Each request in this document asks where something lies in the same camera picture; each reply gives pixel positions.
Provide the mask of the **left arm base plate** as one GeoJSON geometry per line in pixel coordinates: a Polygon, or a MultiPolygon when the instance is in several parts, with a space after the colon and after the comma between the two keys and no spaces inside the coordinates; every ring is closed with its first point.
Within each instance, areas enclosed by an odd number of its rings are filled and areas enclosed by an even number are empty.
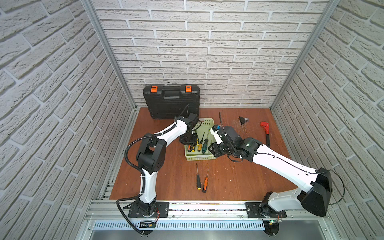
{"type": "Polygon", "coordinates": [[[160,214],[160,218],[167,218],[169,213],[169,202],[155,202],[154,212],[152,214],[142,210],[139,205],[134,202],[130,206],[129,218],[155,218],[160,214]]]}

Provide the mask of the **green black screwdriver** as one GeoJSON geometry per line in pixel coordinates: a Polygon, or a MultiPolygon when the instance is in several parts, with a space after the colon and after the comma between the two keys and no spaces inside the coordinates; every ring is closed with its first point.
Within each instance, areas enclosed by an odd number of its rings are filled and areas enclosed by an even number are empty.
{"type": "Polygon", "coordinates": [[[205,153],[207,152],[207,149],[208,149],[208,143],[209,143],[209,140],[208,140],[208,139],[205,139],[205,140],[204,140],[203,147],[202,147],[202,154],[205,154],[205,153]]]}

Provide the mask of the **orange handled long screwdriver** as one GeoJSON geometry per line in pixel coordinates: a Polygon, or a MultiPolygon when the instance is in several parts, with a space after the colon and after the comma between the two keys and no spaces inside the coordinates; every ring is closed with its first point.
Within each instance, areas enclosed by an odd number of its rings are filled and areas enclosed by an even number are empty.
{"type": "Polygon", "coordinates": [[[207,192],[207,188],[208,188],[208,179],[209,179],[209,169],[207,170],[207,174],[206,174],[206,177],[205,177],[205,180],[204,180],[204,184],[202,186],[202,192],[203,193],[206,193],[207,192]]]}

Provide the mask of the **yellow handled screwdriver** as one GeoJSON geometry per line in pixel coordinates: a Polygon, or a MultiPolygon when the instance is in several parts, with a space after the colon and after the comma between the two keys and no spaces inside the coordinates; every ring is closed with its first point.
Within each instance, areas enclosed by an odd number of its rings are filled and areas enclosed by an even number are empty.
{"type": "Polygon", "coordinates": [[[201,140],[200,140],[200,143],[199,143],[199,146],[198,146],[198,152],[201,152],[201,151],[202,151],[204,135],[205,135],[205,134],[203,134],[203,136],[201,137],[201,140]]]}

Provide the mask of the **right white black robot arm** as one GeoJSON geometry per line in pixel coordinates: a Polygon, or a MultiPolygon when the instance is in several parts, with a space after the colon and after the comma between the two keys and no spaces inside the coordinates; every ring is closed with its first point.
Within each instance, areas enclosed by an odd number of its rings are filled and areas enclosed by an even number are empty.
{"type": "Polygon", "coordinates": [[[270,149],[262,142],[242,137],[229,126],[215,125],[210,130],[214,142],[209,151],[216,157],[226,155],[240,163],[247,160],[263,166],[296,185],[285,192],[268,192],[259,205],[260,215],[275,218],[285,210],[306,210],[325,217],[333,193],[331,172],[325,168],[313,169],[301,165],[270,149]]]}

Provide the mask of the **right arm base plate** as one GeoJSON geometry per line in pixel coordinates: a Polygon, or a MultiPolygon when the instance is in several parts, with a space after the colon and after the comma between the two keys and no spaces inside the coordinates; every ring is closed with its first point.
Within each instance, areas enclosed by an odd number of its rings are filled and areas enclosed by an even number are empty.
{"type": "Polygon", "coordinates": [[[286,218],[286,211],[277,212],[268,204],[262,202],[246,202],[245,203],[248,218],[286,218]]]}

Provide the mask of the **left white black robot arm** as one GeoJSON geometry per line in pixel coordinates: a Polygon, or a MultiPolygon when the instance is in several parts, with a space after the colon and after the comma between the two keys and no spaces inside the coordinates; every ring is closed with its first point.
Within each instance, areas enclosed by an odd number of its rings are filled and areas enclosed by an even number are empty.
{"type": "Polygon", "coordinates": [[[184,117],[183,113],[187,112],[188,109],[189,105],[186,105],[182,113],[174,118],[172,125],[155,134],[146,134],[134,140],[125,149],[124,158],[126,163],[141,174],[141,189],[136,196],[116,200],[116,205],[127,223],[141,236],[147,236],[153,231],[148,229],[140,230],[137,228],[124,213],[120,202],[132,200],[133,202],[130,203],[128,207],[137,210],[140,215],[145,217],[151,217],[153,214],[156,214],[155,220],[145,221],[145,225],[149,227],[157,225],[161,214],[159,210],[155,208],[157,199],[156,182],[158,171],[165,162],[167,146],[176,138],[191,133],[199,120],[199,117],[193,113],[188,117],[184,117]],[[141,145],[136,156],[138,165],[135,165],[129,160],[128,152],[130,148],[138,142],[141,142],[141,145]]]}

